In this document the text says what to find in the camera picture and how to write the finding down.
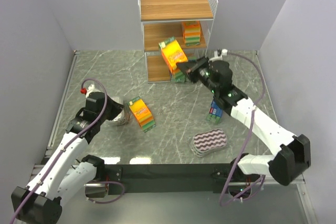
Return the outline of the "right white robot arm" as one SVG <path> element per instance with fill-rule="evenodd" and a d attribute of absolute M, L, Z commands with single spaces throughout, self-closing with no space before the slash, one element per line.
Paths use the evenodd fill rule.
<path fill-rule="evenodd" d="M 286 130 L 262 110 L 257 103 L 237 88 L 232 81 L 229 63 L 201 57 L 195 61 L 178 62 L 177 68 L 192 83 L 201 82 L 213 94 L 215 103 L 230 117 L 249 129 L 270 150 L 269 155 L 240 152 L 227 177 L 268 175 L 283 186 L 289 185 L 311 166 L 310 140 Z"/>

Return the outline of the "orange sponge pack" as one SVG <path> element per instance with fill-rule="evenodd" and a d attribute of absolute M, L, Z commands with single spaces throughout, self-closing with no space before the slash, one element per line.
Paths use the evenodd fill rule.
<path fill-rule="evenodd" d="M 159 50 L 172 76 L 181 75 L 182 73 L 177 67 L 177 63 L 188 62 L 188 58 L 175 37 L 159 42 Z"/>
<path fill-rule="evenodd" d="M 201 40 L 201 25 L 198 20 L 181 22 L 183 40 L 186 46 L 196 46 Z"/>
<path fill-rule="evenodd" d="M 128 106 L 143 132 L 156 127 L 154 116 L 141 97 L 130 100 Z"/>

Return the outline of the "silver mesh scrubber pack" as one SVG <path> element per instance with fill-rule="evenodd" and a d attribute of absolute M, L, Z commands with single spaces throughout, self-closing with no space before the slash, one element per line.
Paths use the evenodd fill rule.
<path fill-rule="evenodd" d="M 119 104 L 122 104 L 124 108 L 112 121 L 109 121 L 109 124 L 112 126 L 122 126 L 128 124 L 130 122 L 130 112 L 123 97 L 112 97 L 111 99 Z"/>

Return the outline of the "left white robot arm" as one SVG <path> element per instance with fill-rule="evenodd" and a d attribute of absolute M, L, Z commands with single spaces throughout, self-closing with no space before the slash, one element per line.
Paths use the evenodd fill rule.
<path fill-rule="evenodd" d="M 87 155 L 79 165 L 69 168 L 100 132 L 102 124 L 112 121 L 124 109 L 108 95 L 94 91 L 86 104 L 69 122 L 61 143 L 42 170 L 24 188 L 16 187 L 11 199 L 16 219 L 26 223 L 57 223 L 69 199 L 85 184 L 99 183 L 108 189 L 110 181 L 104 160 Z"/>

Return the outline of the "blue green sponge pack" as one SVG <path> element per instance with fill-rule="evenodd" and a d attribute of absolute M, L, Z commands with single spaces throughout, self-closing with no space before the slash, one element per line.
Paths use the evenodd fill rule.
<path fill-rule="evenodd" d="M 197 56 L 195 54 L 187 54 L 186 56 L 187 56 L 188 61 L 194 62 L 197 60 Z"/>
<path fill-rule="evenodd" d="M 186 81 L 185 75 L 182 72 L 171 74 L 171 82 L 184 83 Z"/>

